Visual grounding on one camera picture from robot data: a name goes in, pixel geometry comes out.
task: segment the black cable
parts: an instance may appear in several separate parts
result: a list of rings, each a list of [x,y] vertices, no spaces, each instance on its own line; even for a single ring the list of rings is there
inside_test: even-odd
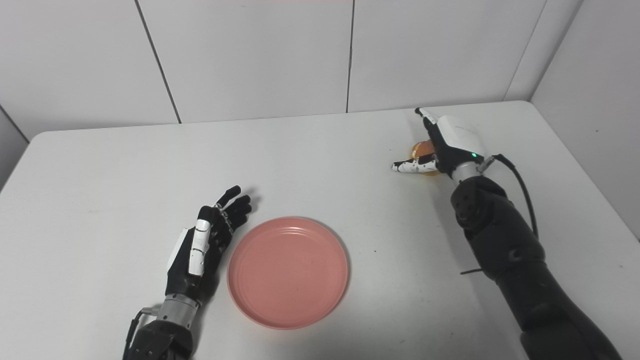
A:
[[[127,340],[124,343],[124,354],[122,355],[122,360],[127,360],[129,355],[129,347],[131,346],[131,340],[133,340],[133,334],[136,333],[136,328],[140,323],[140,318],[142,317],[142,310],[138,311],[133,320],[131,320],[131,325],[129,326],[129,332],[127,333]]]
[[[507,166],[513,172],[513,175],[516,175],[516,179],[518,179],[518,183],[520,183],[520,187],[522,188],[524,199],[527,202],[527,208],[529,209],[529,216],[531,217],[531,230],[533,231],[534,235],[538,237],[538,223],[536,221],[536,214],[533,211],[533,204],[531,204],[529,191],[527,190],[527,185],[524,184],[522,176],[520,176],[520,173],[518,172],[518,170],[516,170],[516,166],[512,162],[510,162],[509,159],[505,158],[504,155],[493,155],[493,158],[505,164],[505,166]]]
[[[474,272],[481,272],[481,271],[482,271],[482,269],[471,269],[471,270],[467,270],[467,271],[461,272],[460,275],[467,275],[467,274],[471,274],[471,273],[474,273]]]

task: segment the white table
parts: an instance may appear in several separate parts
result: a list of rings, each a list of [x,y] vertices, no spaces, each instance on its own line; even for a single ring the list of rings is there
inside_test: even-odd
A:
[[[533,106],[431,111],[471,120],[517,165],[557,280],[637,358],[640,244]],[[451,181],[390,171],[426,138],[413,110],[38,135],[0,195],[3,357],[119,359],[131,317],[163,299],[180,229],[237,183],[257,206],[233,245],[271,218],[313,218],[343,241],[349,284],[320,322],[267,329],[233,304],[228,251],[195,359],[525,359],[494,283],[459,275],[476,262]],[[527,217],[509,170],[488,174]]]

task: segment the robotic hand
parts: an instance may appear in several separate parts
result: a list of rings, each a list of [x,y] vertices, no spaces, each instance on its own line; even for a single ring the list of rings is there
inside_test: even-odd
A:
[[[522,334],[520,342],[532,360],[620,360],[605,334],[562,290],[545,262],[529,194],[515,166],[503,155],[486,157],[472,126],[452,116],[415,112],[435,152],[392,165],[398,172],[446,173],[457,187],[451,196],[481,270],[494,280]],[[483,172],[494,160],[516,175],[531,215],[531,227],[506,192]]]
[[[164,302],[158,310],[142,309],[132,321],[124,360],[189,359],[193,351],[193,319],[213,295],[222,254],[252,210],[248,195],[238,197],[225,208],[240,192],[240,186],[234,186],[214,206],[203,206],[196,226],[182,232],[169,260]],[[157,318],[138,330],[129,347],[142,314]]]

